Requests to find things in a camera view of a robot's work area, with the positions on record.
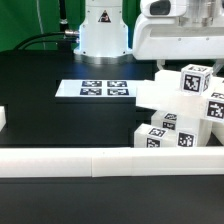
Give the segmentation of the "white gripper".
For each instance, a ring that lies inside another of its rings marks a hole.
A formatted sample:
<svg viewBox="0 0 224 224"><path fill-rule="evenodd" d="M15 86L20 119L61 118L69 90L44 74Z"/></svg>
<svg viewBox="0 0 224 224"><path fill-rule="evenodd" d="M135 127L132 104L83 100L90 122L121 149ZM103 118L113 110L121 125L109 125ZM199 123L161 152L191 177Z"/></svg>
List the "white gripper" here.
<svg viewBox="0 0 224 224"><path fill-rule="evenodd" d="M141 0L133 36L133 55L138 60L157 60L164 70L165 60L223 59L224 24L220 26L181 26L187 0ZM213 65L217 74L224 59Z"/></svg>

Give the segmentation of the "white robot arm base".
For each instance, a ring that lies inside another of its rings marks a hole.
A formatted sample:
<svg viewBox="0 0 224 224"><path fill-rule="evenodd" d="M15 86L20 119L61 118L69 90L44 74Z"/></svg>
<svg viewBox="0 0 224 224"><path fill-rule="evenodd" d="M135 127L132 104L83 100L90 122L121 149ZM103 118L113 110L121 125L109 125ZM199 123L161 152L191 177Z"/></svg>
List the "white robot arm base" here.
<svg viewBox="0 0 224 224"><path fill-rule="evenodd" d="M122 18L123 0L85 0L85 19L79 26L77 61L118 64L132 59L128 27Z"/></svg>

